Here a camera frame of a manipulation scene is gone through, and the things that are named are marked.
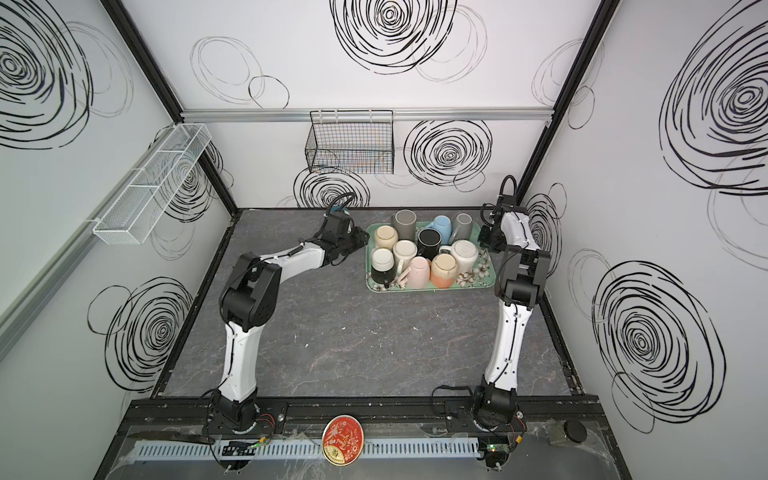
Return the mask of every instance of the black mug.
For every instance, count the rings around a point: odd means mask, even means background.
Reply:
[[[433,228],[425,228],[416,236],[416,245],[418,251],[416,256],[424,257],[427,260],[434,259],[440,253],[440,232]]]
[[[386,248],[377,248],[371,253],[371,278],[376,283],[381,283],[389,288],[389,284],[395,281],[397,266],[392,251]]]

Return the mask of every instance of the gray marble tabletop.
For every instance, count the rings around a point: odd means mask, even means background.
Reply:
[[[477,210],[466,211],[479,222]],[[444,212],[416,213],[421,221]],[[391,214],[352,211],[363,228]],[[221,382],[226,334],[217,302],[237,258],[291,247],[321,220],[317,210],[243,212],[163,395],[198,396]],[[493,289],[374,293],[365,263],[358,251],[280,285],[259,347],[259,396],[425,396],[443,384],[479,384],[498,322]],[[525,331],[518,394],[569,393],[537,308]]]

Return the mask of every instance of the gray mug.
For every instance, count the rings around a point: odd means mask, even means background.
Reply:
[[[400,210],[392,215],[392,226],[400,240],[416,240],[416,214],[411,210]]]
[[[452,245],[457,240],[469,240],[472,236],[472,217],[468,214],[458,214],[453,218],[451,222],[451,238],[448,241],[449,245]]]

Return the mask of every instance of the black wire basket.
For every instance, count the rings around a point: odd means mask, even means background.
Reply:
[[[391,110],[310,112],[304,154],[311,171],[338,167],[356,174],[391,174],[395,139]]]

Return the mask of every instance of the wire basket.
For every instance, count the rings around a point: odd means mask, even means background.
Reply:
[[[203,124],[178,124],[96,223],[105,243],[143,243],[210,142]]]
[[[338,167],[356,174],[391,174],[395,139],[391,110],[310,112],[304,154],[310,171]]]

